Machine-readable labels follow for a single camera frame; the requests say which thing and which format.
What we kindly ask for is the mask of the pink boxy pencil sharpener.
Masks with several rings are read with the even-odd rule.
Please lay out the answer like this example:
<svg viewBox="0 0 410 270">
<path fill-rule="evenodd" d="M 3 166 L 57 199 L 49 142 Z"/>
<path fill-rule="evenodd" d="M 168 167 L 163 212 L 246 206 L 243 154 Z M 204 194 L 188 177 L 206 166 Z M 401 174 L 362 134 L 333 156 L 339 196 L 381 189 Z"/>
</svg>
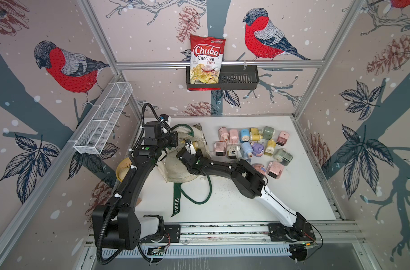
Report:
<svg viewBox="0 0 410 270">
<path fill-rule="evenodd" d="M 279 162 L 273 161 L 270 162 L 267 169 L 266 174 L 274 179 L 280 179 L 285 166 Z"/>
</svg>

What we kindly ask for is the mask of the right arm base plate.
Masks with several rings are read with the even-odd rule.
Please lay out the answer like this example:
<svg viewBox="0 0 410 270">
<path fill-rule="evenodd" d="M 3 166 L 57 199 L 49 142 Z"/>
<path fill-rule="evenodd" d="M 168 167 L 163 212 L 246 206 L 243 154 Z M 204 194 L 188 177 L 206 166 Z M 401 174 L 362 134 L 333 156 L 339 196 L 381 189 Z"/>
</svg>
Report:
<svg viewBox="0 0 410 270">
<path fill-rule="evenodd" d="M 305 223 L 303 228 L 287 227 L 280 223 L 268 224 L 269 236 L 272 242 L 306 242 L 313 243 L 316 241 L 313 228 L 310 224 Z"/>
</svg>

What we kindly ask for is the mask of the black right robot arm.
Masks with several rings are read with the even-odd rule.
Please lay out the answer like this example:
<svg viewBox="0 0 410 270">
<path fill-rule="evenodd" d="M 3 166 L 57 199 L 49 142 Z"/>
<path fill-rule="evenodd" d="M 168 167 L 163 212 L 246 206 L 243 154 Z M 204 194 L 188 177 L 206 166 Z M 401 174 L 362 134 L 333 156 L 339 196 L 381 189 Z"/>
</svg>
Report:
<svg viewBox="0 0 410 270">
<path fill-rule="evenodd" d="M 266 176 L 255 170 L 248 161 L 220 162 L 203 156 L 201 151 L 192 154 L 186 147 L 179 150 L 176 158 L 190 174 L 219 176 L 232 180 L 243 196 L 259 201 L 277 217 L 283 229 L 287 231 L 284 236 L 288 241 L 300 241 L 304 237 L 308 240 L 316 240 L 313 226 L 304 216 L 294 212 L 279 200 L 267 186 Z"/>
</svg>

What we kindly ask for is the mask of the cream green-handled tote bag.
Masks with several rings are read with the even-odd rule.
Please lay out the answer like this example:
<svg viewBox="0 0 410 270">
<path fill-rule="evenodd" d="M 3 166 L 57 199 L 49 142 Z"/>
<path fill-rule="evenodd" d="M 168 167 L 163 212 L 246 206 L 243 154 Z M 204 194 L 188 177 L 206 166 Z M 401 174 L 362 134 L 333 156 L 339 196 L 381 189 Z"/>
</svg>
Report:
<svg viewBox="0 0 410 270">
<path fill-rule="evenodd" d="M 157 163 L 157 169 L 166 182 L 173 184 L 172 216 L 174 217 L 180 213 L 182 197 L 185 197 L 195 205 L 207 203 L 212 195 L 212 182 L 210 177 L 207 177 L 208 195 L 203 201 L 192 199 L 182 189 L 181 186 L 183 183 L 191 182 L 198 178 L 198 176 L 188 171 L 187 167 L 177 157 L 177 154 L 182 150 L 186 150 L 185 147 L 187 143 L 193 146 L 193 150 L 201 151 L 206 158 L 210 157 L 210 151 L 201 124 L 177 124 L 172 127 L 172 130 L 178 133 L 178 146 L 168 147 L 166 149 L 167 157 Z"/>
</svg>

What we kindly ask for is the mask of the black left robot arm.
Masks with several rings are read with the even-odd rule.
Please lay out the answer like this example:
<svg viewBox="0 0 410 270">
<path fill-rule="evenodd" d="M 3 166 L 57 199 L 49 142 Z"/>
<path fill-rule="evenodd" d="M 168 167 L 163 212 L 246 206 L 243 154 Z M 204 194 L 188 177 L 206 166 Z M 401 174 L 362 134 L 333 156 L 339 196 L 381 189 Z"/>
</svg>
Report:
<svg viewBox="0 0 410 270">
<path fill-rule="evenodd" d="M 92 213 L 97 261 L 106 265 L 124 250 L 134 250 L 143 236 L 135 213 L 143 185 L 157 165 L 163 150 L 178 145 L 178 135 L 169 126 L 170 117 L 162 114 L 155 121 L 142 122 L 141 134 L 128 155 L 130 168 L 113 196 Z"/>
</svg>

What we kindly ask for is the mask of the light blue pencil sharpener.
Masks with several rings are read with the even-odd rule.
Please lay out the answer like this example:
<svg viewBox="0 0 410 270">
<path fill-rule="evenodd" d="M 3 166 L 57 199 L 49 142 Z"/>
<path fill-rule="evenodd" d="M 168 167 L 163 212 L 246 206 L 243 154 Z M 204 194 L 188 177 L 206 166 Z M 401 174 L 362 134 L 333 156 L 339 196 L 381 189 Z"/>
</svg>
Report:
<svg viewBox="0 0 410 270">
<path fill-rule="evenodd" d="M 253 148 L 250 142 L 244 142 L 242 144 L 242 150 L 243 150 L 243 157 L 245 159 L 251 160 L 253 157 Z"/>
</svg>

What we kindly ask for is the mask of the pink square pencil sharpener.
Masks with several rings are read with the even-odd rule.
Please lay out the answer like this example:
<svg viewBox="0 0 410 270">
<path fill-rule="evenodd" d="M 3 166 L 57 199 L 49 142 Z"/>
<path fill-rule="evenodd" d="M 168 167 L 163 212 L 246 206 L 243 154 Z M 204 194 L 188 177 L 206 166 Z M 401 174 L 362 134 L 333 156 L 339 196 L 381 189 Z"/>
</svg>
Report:
<svg viewBox="0 0 410 270">
<path fill-rule="evenodd" d="M 289 133 L 285 131 L 281 131 L 277 138 L 276 144 L 279 146 L 285 146 L 288 139 L 289 139 Z"/>
</svg>

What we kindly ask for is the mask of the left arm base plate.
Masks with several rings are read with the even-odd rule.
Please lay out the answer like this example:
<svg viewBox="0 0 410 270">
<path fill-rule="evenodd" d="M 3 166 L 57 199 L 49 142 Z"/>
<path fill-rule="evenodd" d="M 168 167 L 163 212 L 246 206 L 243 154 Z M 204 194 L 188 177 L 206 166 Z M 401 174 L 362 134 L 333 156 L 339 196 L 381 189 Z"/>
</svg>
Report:
<svg viewBox="0 0 410 270">
<path fill-rule="evenodd" d="M 168 244 L 179 243 L 181 234 L 180 225 L 165 225 L 159 228 L 154 235 L 149 235 L 141 240 L 142 244 Z"/>
</svg>

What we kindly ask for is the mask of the cream pencil sharpener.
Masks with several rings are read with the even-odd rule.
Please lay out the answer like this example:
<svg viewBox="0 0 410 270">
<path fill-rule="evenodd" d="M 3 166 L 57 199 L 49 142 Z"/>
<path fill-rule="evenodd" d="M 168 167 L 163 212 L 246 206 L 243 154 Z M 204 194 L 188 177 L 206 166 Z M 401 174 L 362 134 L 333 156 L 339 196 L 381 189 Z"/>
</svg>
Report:
<svg viewBox="0 0 410 270">
<path fill-rule="evenodd" d="M 227 146 L 227 157 L 229 159 L 240 159 L 241 149 L 239 145 L 228 145 Z"/>
</svg>

